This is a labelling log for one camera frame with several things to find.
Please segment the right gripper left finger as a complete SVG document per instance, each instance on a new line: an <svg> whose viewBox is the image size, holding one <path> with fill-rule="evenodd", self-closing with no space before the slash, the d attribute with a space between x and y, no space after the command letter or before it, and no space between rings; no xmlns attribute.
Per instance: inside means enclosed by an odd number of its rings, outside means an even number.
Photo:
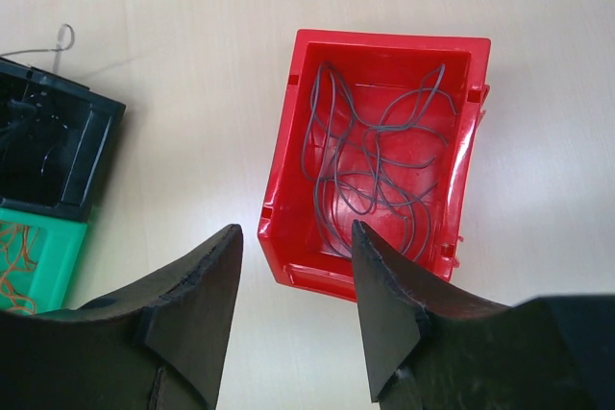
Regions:
<svg viewBox="0 0 615 410"><path fill-rule="evenodd" d="M77 309L1 316L5 409L213 409L240 281L228 225Z"/></svg>

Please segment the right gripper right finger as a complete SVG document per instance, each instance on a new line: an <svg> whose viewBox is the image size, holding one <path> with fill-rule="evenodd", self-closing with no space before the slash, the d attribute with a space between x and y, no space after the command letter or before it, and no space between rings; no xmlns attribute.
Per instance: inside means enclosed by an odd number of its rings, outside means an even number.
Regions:
<svg viewBox="0 0 615 410"><path fill-rule="evenodd" d="M363 222L352 263L369 393L382 409L610 409L614 298L507 306L406 259Z"/></svg>

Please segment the green plastic bin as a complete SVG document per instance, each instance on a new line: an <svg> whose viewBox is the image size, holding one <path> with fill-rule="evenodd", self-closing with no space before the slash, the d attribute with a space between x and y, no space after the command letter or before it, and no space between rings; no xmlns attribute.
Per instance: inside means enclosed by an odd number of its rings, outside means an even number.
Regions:
<svg viewBox="0 0 615 410"><path fill-rule="evenodd" d="M86 236L88 206L1 200L1 309L36 315L62 307Z"/></svg>

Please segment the red plastic bin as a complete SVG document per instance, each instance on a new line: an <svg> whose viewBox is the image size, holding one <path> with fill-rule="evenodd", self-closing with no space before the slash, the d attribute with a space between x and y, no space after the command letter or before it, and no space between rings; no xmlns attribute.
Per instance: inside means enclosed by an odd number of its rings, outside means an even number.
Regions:
<svg viewBox="0 0 615 410"><path fill-rule="evenodd" d="M356 296L352 225L450 280L491 42L302 29L258 241L279 284Z"/></svg>

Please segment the black plastic bin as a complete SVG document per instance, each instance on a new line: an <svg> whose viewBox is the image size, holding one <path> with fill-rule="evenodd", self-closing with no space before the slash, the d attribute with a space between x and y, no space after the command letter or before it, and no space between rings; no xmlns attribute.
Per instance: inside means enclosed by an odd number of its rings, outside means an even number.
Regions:
<svg viewBox="0 0 615 410"><path fill-rule="evenodd" d="M126 107L56 74L1 61L1 200L88 206Z"/></svg>

